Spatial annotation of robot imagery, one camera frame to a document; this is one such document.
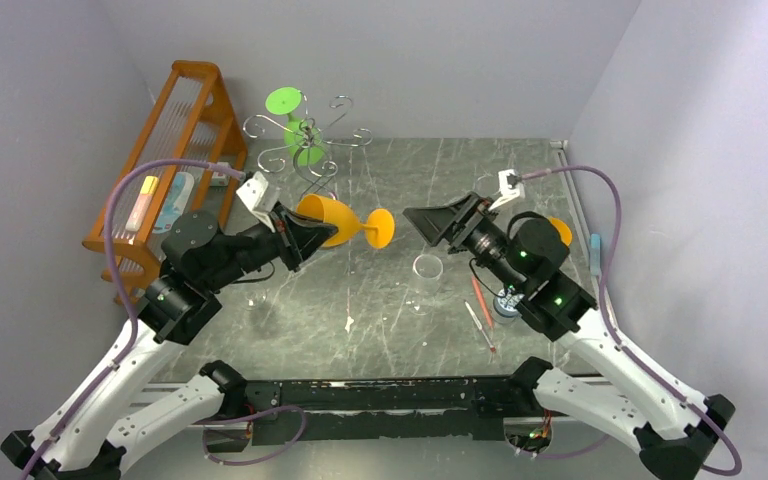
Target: marker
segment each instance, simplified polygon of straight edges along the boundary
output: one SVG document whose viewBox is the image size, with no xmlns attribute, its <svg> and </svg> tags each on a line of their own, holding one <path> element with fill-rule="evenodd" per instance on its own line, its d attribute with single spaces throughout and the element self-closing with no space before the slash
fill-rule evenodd
<svg viewBox="0 0 768 480">
<path fill-rule="evenodd" d="M 472 317 L 473 323 L 475 323 L 476 328 L 478 328 L 478 331 L 481 332 L 481 336 L 484 337 L 484 340 L 487 341 L 487 346 L 490 347 L 490 351 L 493 353 L 496 353 L 496 346 L 493 345 L 493 342 L 490 341 L 490 337 L 487 336 L 487 332 L 484 331 L 484 326 L 481 325 L 481 321 L 478 320 L 478 317 L 475 315 L 475 312 L 472 310 L 472 307 L 469 306 L 469 302 L 464 300 L 464 305 L 466 305 L 466 309 L 469 310 L 469 316 Z"/>
</svg>

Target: blue object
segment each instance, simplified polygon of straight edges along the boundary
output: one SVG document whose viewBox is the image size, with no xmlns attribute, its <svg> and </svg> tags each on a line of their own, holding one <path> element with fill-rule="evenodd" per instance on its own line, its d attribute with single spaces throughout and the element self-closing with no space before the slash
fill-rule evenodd
<svg viewBox="0 0 768 480">
<path fill-rule="evenodd" d="M 499 290 L 499 296 L 493 299 L 493 309 L 496 310 L 496 313 L 505 318 L 517 317 L 519 316 L 519 312 L 516 310 L 516 304 L 522 300 L 522 297 L 523 295 L 521 293 L 511 295 L 505 289 Z"/>
<path fill-rule="evenodd" d="M 598 233 L 590 234 L 590 275 L 602 276 L 602 237 Z"/>
<path fill-rule="evenodd" d="M 195 178 L 189 172 L 178 172 L 172 179 L 172 185 L 169 186 L 169 193 L 166 194 L 166 200 L 160 213 L 157 215 L 157 221 L 154 222 L 154 233 L 165 233 L 172 228 L 175 220 L 187 209 L 187 203 L 190 200 L 190 193 L 193 191 Z"/>
</svg>

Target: marble table surface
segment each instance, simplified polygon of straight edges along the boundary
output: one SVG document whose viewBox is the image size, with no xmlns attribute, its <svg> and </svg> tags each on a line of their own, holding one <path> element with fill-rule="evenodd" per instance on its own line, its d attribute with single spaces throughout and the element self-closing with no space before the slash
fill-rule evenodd
<svg viewBox="0 0 768 480">
<path fill-rule="evenodd" d="M 277 145 L 252 142 L 247 169 L 256 168 L 260 151 Z M 495 174 L 504 168 L 525 173 L 556 166 L 547 140 L 376 139 L 362 148 L 335 147 L 332 155 L 339 170 L 329 188 L 361 219 L 376 208 L 389 209 L 396 219 L 393 242 L 375 250 L 361 234 L 320 250 L 298 273 L 279 261 L 270 280 L 225 288 L 219 294 L 223 309 L 156 382 L 186 381 L 215 359 L 249 379 L 509 374 L 529 356 L 553 361 L 571 374 L 594 373 L 519 319 L 490 330 L 498 349 L 491 354 L 463 305 L 469 301 L 482 316 L 470 281 L 469 254 L 450 256 L 443 245 L 426 246 L 402 215 L 406 207 L 442 205 L 472 189 L 492 193 Z M 289 164 L 267 177 L 281 186 L 285 205 L 295 206 L 307 187 Z M 513 213 L 534 210 L 572 227 L 572 205 L 563 178 L 544 177 L 528 183 L 526 200 L 496 222 L 504 227 Z M 237 201 L 225 231 L 234 233 L 254 222 Z M 421 253 L 439 256 L 444 268 L 440 289 L 429 300 L 431 311 L 424 316 L 413 314 L 405 303 L 411 265 Z M 581 242 L 571 245 L 563 271 L 593 293 Z M 486 271 L 482 278 L 499 286 Z M 267 300 L 248 309 L 246 290 L 254 288 L 265 288 Z M 489 306 L 492 297 L 485 298 Z"/>
</svg>

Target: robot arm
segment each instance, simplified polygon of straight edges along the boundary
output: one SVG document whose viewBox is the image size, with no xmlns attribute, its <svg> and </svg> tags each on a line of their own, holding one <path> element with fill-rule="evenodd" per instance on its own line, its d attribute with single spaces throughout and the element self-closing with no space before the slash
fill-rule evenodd
<svg viewBox="0 0 768 480">
<path fill-rule="evenodd" d="M 50 447 L 31 469 L 36 478 L 118 479 L 139 458 L 198 420 L 236 418 L 245 405 L 243 377 L 222 362 L 205 365 L 199 375 L 176 392 L 123 416 L 136 393 L 170 360 L 182 353 L 221 309 L 216 293 L 240 277 L 281 259 L 289 270 L 336 233 L 333 225 L 287 210 L 277 202 L 277 189 L 261 174 L 238 189 L 260 222 L 236 235 L 225 235 L 206 211 L 189 212 L 172 226 L 161 248 L 166 259 L 157 280 L 140 300 L 136 343 L 118 363 L 114 358 L 131 335 L 125 325 L 104 358 L 66 402 L 32 431 L 15 431 L 1 450 L 24 468 L 37 449 Z M 50 439 L 61 416 L 82 392 L 113 367 L 77 410 L 69 427 Z"/>
<path fill-rule="evenodd" d="M 499 177 L 507 201 L 522 196 L 521 184 L 507 182 L 512 174 L 500 172 Z M 638 453 L 658 478 L 694 478 L 719 438 L 688 403 L 707 407 L 704 413 L 720 428 L 731 419 L 734 405 L 721 395 L 706 397 L 685 385 L 622 332 L 608 332 L 595 299 L 560 271 L 569 249 L 549 220 L 534 212 L 520 213 L 506 233 L 493 223 L 501 204 L 497 200 L 491 205 L 489 199 L 470 193 L 442 207 L 408 208 L 404 215 L 429 245 L 445 240 L 450 254 L 468 251 L 511 295 L 521 294 L 516 309 L 523 320 L 593 365 L 622 396 L 600 392 L 535 357 L 510 377 L 519 395 L 611 435 Z M 517 220 L 524 221 L 511 232 Z M 686 400 L 664 388 L 628 352 Z"/>
</svg>

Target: gray wall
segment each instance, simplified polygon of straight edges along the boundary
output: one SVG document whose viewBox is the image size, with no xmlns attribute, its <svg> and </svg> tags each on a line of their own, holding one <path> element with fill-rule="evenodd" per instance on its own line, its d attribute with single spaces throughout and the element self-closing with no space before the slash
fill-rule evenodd
<svg viewBox="0 0 768 480">
<path fill-rule="evenodd" d="M 741 478 L 768 478 L 768 2 L 644 0 L 570 144 L 623 195 L 621 325 L 735 402 Z M 591 228 L 609 232 L 606 188 L 577 183 Z"/>
<path fill-rule="evenodd" d="M 100 4 L 0 2 L 0 442 L 50 415 L 119 331 L 81 239 L 150 107 Z M 0 479 L 17 476 L 0 453 Z"/>
<path fill-rule="evenodd" d="M 153 91 L 216 62 L 242 116 L 293 85 L 378 137 L 568 138 L 639 0 L 106 0 Z"/>
</svg>

